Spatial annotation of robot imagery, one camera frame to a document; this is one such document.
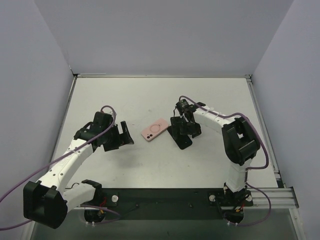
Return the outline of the pink cased phone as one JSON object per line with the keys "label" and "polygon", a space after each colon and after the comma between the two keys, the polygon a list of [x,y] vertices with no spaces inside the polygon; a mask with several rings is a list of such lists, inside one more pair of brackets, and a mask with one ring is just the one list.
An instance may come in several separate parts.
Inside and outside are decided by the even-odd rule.
{"label": "pink cased phone", "polygon": [[164,131],[167,130],[169,127],[169,123],[163,119],[159,118],[154,123],[146,127],[141,131],[141,136],[147,141],[150,142]]}

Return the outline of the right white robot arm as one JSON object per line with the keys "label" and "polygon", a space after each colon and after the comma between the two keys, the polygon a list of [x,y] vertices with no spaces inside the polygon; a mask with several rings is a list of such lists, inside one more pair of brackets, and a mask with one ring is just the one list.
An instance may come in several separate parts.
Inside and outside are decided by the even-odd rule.
{"label": "right white robot arm", "polygon": [[192,140],[202,134],[202,126],[222,135],[224,151],[230,160],[222,200],[234,204],[236,209],[249,206],[252,196],[247,186],[248,168],[261,147],[253,127],[242,116],[224,115],[183,96],[175,104],[174,112],[179,114],[170,118],[167,131],[181,150],[190,147]]}

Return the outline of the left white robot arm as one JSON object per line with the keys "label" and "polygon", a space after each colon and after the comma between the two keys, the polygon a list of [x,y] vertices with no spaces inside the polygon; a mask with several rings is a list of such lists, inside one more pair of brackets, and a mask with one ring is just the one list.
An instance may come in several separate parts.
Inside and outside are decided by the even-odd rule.
{"label": "left white robot arm", "polygon": [[127,123],[121,121],[119,132],[116,115],[97,111],[93,121],[79,129],[68,149],[37,182],[29,181],[23,188],[23,216],[52,229],[58,228],[67,213],[76,207],[89,204],[101,207],[104,202],[102,185],[85,179],[69,190],[67,184],[99,147],[113,151],[134,144]]}

